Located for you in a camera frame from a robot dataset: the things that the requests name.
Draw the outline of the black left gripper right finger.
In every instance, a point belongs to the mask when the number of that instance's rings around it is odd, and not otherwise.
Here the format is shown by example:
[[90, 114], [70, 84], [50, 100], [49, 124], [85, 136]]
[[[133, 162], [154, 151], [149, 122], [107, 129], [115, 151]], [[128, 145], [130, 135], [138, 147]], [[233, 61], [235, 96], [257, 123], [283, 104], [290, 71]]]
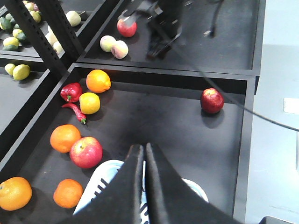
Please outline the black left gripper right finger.
[[157, 144], [145, 148], [145, 192], [152, 224], [236, 224], [181, 178]]

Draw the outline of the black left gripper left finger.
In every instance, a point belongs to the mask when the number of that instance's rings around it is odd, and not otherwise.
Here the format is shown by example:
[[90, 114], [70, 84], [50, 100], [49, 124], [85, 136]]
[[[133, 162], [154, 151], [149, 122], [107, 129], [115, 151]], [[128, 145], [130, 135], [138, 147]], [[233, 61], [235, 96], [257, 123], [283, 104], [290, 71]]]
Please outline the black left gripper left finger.
[[107, 187], [63, 224], [139, 224], [144, 148], [132, 145]]

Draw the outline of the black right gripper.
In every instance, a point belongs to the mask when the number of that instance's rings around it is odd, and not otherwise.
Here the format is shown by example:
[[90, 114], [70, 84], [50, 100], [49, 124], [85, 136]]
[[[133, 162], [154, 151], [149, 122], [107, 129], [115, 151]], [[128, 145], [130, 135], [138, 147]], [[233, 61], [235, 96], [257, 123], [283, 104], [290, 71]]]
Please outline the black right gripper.
[[150, 41], [147, 56], [163, 55], [182, 32], [182, 0], [142, 0], [135, 12], [148, 16]]

